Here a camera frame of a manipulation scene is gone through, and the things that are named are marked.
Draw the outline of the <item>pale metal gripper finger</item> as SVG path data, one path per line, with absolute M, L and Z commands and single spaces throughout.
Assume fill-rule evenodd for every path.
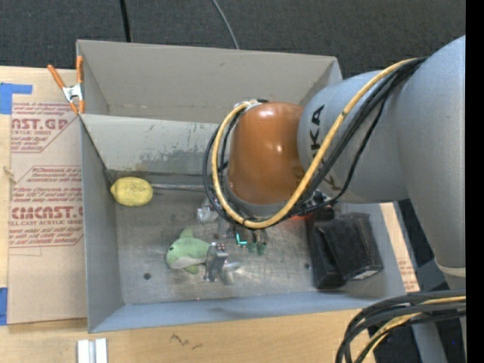
M 208 282 L 214 282 L 217 278 L 221 278 L 227 258 L 228 252 L 226 246 L 218 242 L 212 242 L 206 253 L 204 279 Z
M 223 284 L 232 285 L 234 283 L 234 273 L 241 267 L 241 262 L 225 262 L 222 266 L 221 279 Z

